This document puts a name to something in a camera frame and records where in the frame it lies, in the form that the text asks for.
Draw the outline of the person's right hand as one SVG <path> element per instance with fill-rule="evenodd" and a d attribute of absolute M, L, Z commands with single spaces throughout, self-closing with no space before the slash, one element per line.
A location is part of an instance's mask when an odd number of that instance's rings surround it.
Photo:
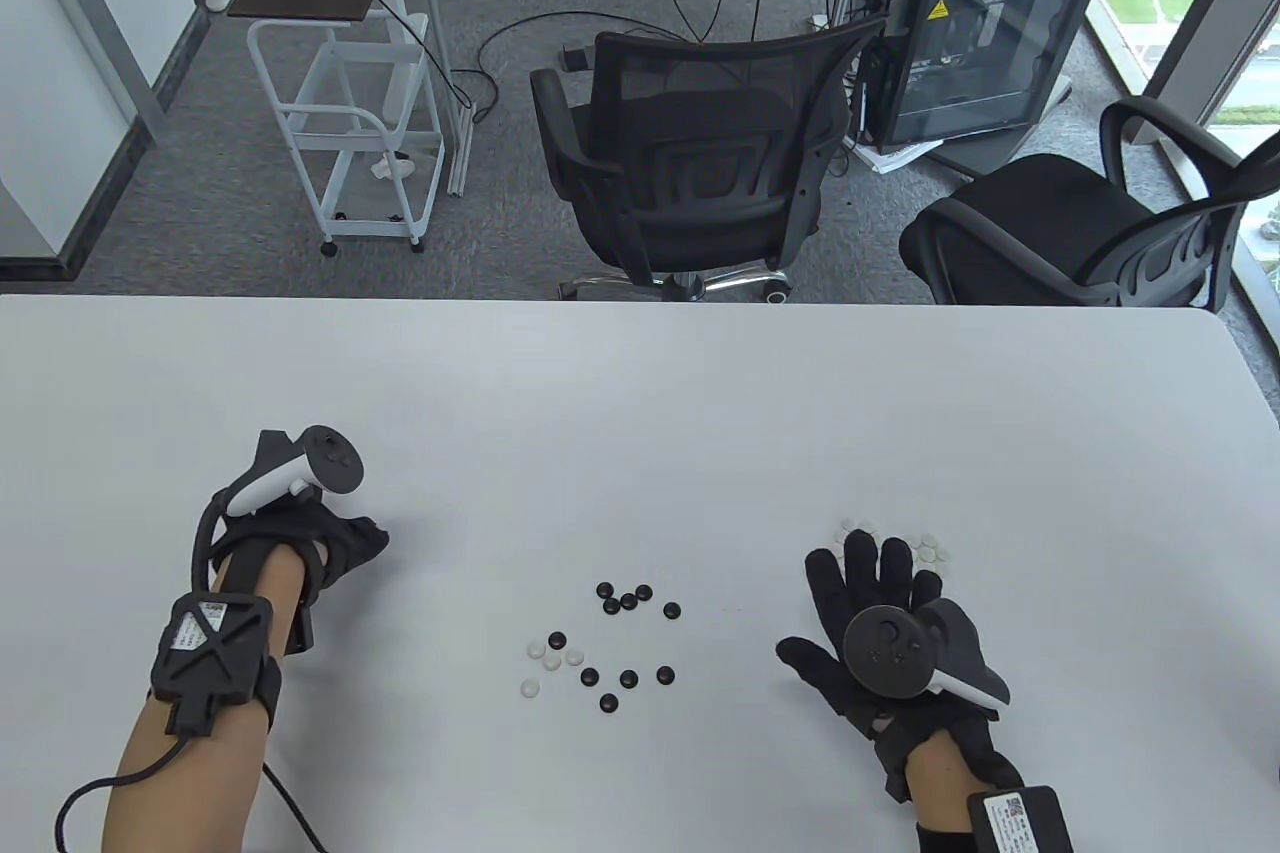
<path fill-rule="evenodd" d="M 791 635 L 777 643 L 776 653 L 873 743 L 886 774 L 886 790 L 895 800 L 910 798 L 910 753 L 938 733 L 951 735 L 979 783 L 996 790 L 1025 786 L 1021 774 L 992 742 L 989 725 L 998 720 L 997 711 L 948 690 L 890 697 L 870 689 L 852 670 L 856 660 L 846 653 L 844 640 L 859 615 L 887 607 L 928 621 L 934 616 L 929 607 L 943 598 L 942 578 L 918 569 L 904 539 L 890 537 L 877 546 L 869 532 L 854 530 L 845 538 L 844 561 L 827 548 L 817 548 L 805 557 L 805 573 L 833 648 Z"/>

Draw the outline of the person's left hand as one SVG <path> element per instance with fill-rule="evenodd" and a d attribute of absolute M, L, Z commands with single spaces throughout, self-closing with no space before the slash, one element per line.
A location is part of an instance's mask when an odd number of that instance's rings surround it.
<path fill-rule="evenodd" d="M 372 519 L 339 516 L 320 498 L 285 496 L 241 516 L 220 514 L 218 505 L 209 505 L 193 543 L 193 589 L 210 589 L 214 567 L 223 578 L 224 592 L 253 593 L 271 555 L 292 551 L 303 575 L 297 599 L 284 606 L 291 617 L 283 654 L 300 654 L 314 646 L 310 608 L 319 594 L 387 546 L 389 534 Z"/>

